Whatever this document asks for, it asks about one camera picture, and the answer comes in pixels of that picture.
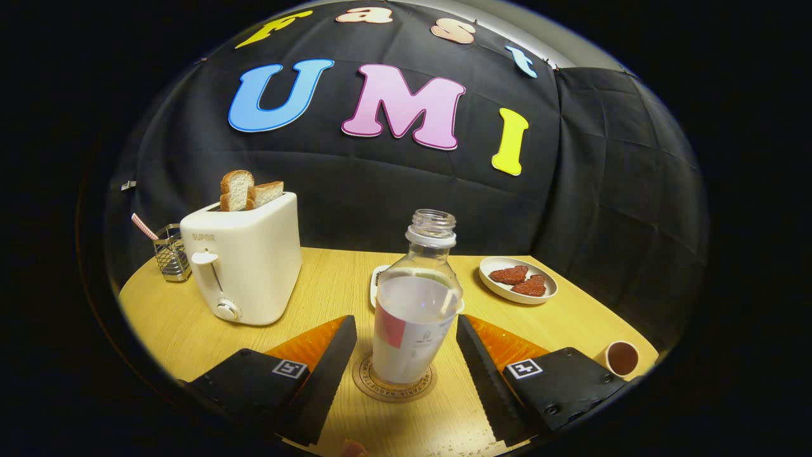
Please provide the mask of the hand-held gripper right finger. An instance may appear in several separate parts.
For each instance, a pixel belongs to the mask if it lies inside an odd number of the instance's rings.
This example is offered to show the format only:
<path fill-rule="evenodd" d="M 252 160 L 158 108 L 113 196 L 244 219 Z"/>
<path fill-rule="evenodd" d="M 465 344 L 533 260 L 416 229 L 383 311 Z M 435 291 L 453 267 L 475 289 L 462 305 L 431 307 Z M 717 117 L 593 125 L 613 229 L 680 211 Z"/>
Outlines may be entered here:
<path fill-rule="evenodd" d="M 618 396 L 626 382 L 579 350 L 546 349 L 459 316 L 456 341 L 497 440 L 545 439 Z"/>

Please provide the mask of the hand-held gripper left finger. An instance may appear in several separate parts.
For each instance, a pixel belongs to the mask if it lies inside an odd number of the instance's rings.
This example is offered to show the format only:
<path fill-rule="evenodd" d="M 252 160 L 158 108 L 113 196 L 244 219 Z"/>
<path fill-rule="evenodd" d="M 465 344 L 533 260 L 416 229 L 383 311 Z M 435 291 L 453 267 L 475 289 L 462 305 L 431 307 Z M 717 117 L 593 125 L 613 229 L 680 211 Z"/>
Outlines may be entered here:
<path fill-rule="evenodd" d="M 271 350 L 240 349 L 185 388 L 250 433 L 316 444 L 357 343 L 353 316 L 301 333 Z"/>

